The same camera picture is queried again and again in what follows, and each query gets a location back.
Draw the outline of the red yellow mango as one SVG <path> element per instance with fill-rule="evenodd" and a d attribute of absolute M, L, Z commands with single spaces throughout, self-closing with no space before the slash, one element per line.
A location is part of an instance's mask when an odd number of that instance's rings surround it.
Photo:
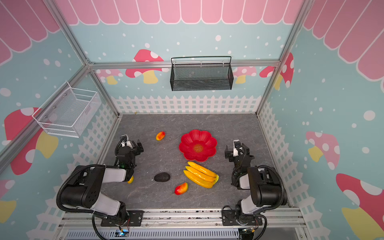
<path fill-rule="evenodd" d="M 159 132 L 157 135 L 156 135 L 156 140 L 157 141 L 161 141 L 164 139 L 164 137 L 166 136 L 166 133 L 165 132 Z"/>
<path fill-rule="evenodd" d="M 182 195 L 187 192 L 188 188 L 189 188 L 188 183 L 183 183 L 175 188 L 175 194 Z"/>

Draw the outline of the dark fake avocado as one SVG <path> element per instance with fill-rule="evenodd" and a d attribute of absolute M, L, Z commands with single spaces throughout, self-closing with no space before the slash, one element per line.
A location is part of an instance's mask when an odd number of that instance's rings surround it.
<path fill-rule="evenodd" d="M 154 181 L 164 183 L 169 181 L 170 178 L 171 178 L 170 174 L 163 172 L 163 173 L 156 174 L 154 177 Z"/>

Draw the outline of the yellow fake banana bunch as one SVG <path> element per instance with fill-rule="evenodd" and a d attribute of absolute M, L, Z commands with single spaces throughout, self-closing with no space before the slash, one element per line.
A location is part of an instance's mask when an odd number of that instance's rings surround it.
<path fill-rule="evenodd" d="M 194 162 L 188 162 L 184 174 L 189 180 L 206 189 L 212 188 L 219 180 L 219 175 Z"/>

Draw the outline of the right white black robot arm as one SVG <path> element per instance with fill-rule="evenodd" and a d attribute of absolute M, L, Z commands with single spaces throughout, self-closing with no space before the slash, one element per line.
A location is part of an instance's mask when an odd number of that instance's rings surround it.
<path fill-rule="evenodd" d="M 266 165 L 252 167 L 255 157 L 240 140 L 233 141 L 233 150 L 225 150 L 225 158 L 234 163 L 231 185 L 249 190 L 250 195 L 239 200 L 235 209 L 222 208 L 224 226 L 260 226 L 262 213 L 287 204 L 287 191 L 276 169 Z"/>

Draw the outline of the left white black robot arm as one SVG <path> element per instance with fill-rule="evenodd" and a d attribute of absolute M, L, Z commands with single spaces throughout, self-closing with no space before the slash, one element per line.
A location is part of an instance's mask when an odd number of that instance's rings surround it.
<path fill-rule="evenodd" d="M 136 156 L 143 152 L 140 141 L 121 136 L 114 150 L 115 163 L 77 166 L 58 190 L 57 207 L 70 213 L 89 213 L 117 226 L 127 224 L 130 215 L 125 203 L 107 197 L 101 188 L 106 183 L 132 183 Z"/>

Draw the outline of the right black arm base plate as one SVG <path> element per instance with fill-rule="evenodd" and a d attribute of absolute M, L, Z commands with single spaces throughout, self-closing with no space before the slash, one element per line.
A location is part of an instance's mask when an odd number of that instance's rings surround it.
<path fill-rule="evenodd" d="M 262 226 L 263 220 L 254 215 L 245 215 L 240 210 L 223 209 L 223 226 Z"/>

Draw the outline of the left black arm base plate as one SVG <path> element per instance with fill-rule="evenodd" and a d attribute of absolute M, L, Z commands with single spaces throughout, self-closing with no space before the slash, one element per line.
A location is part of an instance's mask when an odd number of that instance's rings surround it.
<path fill-rule="evenodd" d="M 144 211 L 126 211 L 118 213 L 116 216 L 108 216 L 102 219 L 102 227 L 140 227 L 143 220 Z"/>

